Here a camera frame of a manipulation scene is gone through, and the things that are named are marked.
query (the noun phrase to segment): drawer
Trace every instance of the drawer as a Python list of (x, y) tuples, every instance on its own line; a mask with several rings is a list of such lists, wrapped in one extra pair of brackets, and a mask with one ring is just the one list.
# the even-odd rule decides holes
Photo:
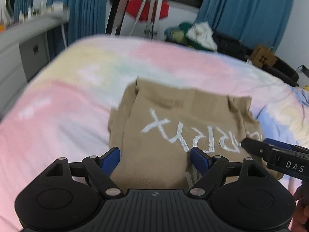
[(0, 83), (17, 67), (22, 64), (19, 45), (0, 52)]
[(23, 66), (18, 66), (9, 76), (0, 81), (0, 109), (4, 109), (15, 93), (27, 83)]
[(30, 81), (48, 64), (45, 34), (38, 35), (20, 44), (20, 56), (27, 81)]

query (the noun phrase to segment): bed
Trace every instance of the bed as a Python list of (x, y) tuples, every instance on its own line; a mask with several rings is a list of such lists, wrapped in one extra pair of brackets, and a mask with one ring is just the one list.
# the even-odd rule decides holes
[[(69, 162), (109, 149), (107, 123), (137, 76), (217, 94), (252, 96), (266, 138), (309, 148), (309, 92), (237, 59), (137, 38), (77, 41), (27, 86), (0, 124), (0, 230), (21, 225), (14, 200), (58, 157)], [(299, 180), (284, 176), (294, 192)]]

